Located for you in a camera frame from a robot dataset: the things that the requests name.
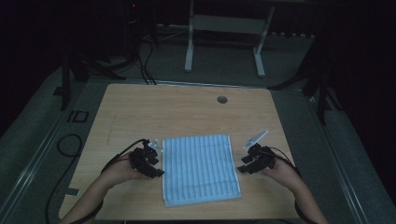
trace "metal stand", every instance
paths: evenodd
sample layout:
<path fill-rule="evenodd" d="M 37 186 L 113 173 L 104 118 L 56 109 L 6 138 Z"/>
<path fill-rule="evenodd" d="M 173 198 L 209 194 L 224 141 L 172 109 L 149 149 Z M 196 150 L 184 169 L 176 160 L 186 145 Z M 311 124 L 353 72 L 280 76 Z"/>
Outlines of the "metal stand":
<path fill-rule="evenodd" d="M 187 46 L 186 63 L 184 70 L 190 72 L 192 69 L 192 54 L 194 45 L 192 42 L 194 30 L 207 30 L 219 32 L 242 33 L 260 35 L 260 43 L 253 49 L 254 61 L 256 62 L 257 74 L 264 77 L 264 66 L 262 65 L 262 46 L 268 33 L 271 19 L 274 15 L 275 7 L 271 7 L 266 20 L 243 19 L 232 17 L 218 17 L 206 15 L 194 15 L 194 1 L 190 1 L 190 22 L 189 22 L 189 45 Z"/>
<path fill-rule="evenodd" d="M 303 94 L 304 96 L 313 96 L 315 91 L 319 89 L 317 115 L 321 124 L 326 125 L 324 112 L 326 109 L 326 95 L 331 72 L 332 66 L 330 62 L 324 56 L 319 42 L 315 40 L 300 64 L 297 74 L 278 85 L 267 87 L 267 90 L 280 91 L 293 83 L 307 78 L 308 80 L 303 87 Z"/>
<path fill-rule="evenodd" d="M 117 74 L 114 74 L 109 69 L 103 67 L 101 64 L 96 62 L 95 60 L 87 57 L 85 54 L 81 52 L 74 52 L 68 49 L 64 52 L 63 61 L 62 61 L 62 107 L 61 110 L 64 111 L 67 108 L 67 105 L 70 102 L 70 70 L 73 71 L 73 74 L 77 81 L 88 80 L 88 74 L 84 69 L 82 63 L 88 64 L 90 67 L 95 68 L 100 73 L 105 75 L 106 77 L 110 77 L 112 79 L 126 79 L 125 77 L 120 77 Z"/>

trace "cloth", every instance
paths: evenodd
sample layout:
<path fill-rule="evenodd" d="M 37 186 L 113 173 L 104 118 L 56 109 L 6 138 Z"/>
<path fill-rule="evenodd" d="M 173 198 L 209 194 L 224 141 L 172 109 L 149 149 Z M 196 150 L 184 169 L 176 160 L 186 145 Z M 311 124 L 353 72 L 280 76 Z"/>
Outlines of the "cloth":
<path fill-rule="evenodd" d="M 165 206 L 241 197 L 227 134 L 163 140 Z"/>

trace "floor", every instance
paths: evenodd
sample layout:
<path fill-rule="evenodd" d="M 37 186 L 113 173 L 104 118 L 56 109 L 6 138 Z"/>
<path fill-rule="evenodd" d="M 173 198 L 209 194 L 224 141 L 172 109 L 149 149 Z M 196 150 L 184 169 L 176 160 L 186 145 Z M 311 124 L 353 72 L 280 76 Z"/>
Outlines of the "floor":
<path fill-rule="evenodd" d="M 249 42 L 223 40 L 214 44 L 203 35 L 196 39 L 192 71 L 186 73 L 183 70 L 186 33 L 183 29 L 173 32 L 174 37 L 163 34 L 160 47 L 153 50 L 148 60 L 147 69 L 159 84 L 266 88 L 292 77 L 312 43 L 312 38 L 303 36 L 268 36 L 262 53 L 267 76 L 259 78 Z M 149 53 L 150 45 L 143 45 L 144 61 Z M 126 80 L 112 80 L 91 71 L 87 83 L 72 81 L 72 101 L 65 111 L 60 111 L 61 97 L 52 95 L 61 85 L 61 70 L 54 71 L 43 83 L 0 140 L 1 223 L 58 222 L 58 211 L 76 162 L 70 163 L 70 158 L 62 157 L 56 143 L 70 133 L 80 135 L 85 141 L 109 83 L 144 84 L 137 65 L 116 73 L 127 77 Z M 300 92 L 303 85 L 301 81 L 283 91 L 273 91 L 273 97 L 290 148 L 295 152 L 293 158 L 323 212 L 331 223 L 395 223 L 395 208 L 346 114 L 329 101 L 331 110 L 325 114 L 327 125 L 322 126 L 315 115 L 315 98 L 304 97 Z M 89 112 L 88 120 L 67 121 L 72 110 Z M 78 142 L 65 142 L 64 148 L 75 154 Z M 70 171 L 65 172 L 69 164 L 72 164 Z M 65 176 L 57 185 L 63 173 Z M 299 223 L 299 220 L 286 221 Z M 238 224 L 282 222 L 285 220 L 237 221 Z"/>

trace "small white object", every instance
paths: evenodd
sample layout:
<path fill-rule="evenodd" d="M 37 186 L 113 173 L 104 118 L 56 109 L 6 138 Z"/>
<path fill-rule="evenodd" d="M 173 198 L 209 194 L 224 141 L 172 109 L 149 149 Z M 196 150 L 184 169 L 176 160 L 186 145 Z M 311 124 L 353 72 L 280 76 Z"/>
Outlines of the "small white object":
<path fill-rule="evenodd" d="M 156 151 L 163 152 L 163 149 L 160 146 L 158 146 L 158 139 L 155 139 L 153 142 L 149 142 L 148 146 Z"/>
<path fill-rule="evenodd" d="M 264 129 L 259 134 L 255 135 L 253 137 L 250 137 L 247 140 L 247 143 L 245 144 L 244 149 L 248 150 L 250 147 L 254 146 L 254 144 L 258 143 L 262 138 L 264 138 L 264 136 L 267 134 L 268 134 L 268 131 Z"/>

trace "wooden table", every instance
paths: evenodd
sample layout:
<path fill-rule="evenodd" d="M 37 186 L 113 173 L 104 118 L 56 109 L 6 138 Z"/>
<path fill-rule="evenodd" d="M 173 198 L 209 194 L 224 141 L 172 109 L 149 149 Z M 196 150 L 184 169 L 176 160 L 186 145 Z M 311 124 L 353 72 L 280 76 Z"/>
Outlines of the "wooden table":
<path fill-rule="evenodd" d="M 219 96 L 228 99 L 218 102 Z M 70 184 L 81 195 L 103 166 L 135 140 L 179 136 L 230 135 L 235 166 L 243 165 L 249 137 L 269 133 L 262 146 L 290 149 L 268 90 L 199 86 L 111 84 L 106 90 Z M 162 168 L 161 162 L 156 165 Z M 97 219 L 257 219 L 298 217 L 293 195 L 263 175 L 237 171 L 242 197 L 234 200 L 165 207 L 162 178 L 131 180 L 112 189 Z M 79 196 L 66 195 L 60 217 Z"/>

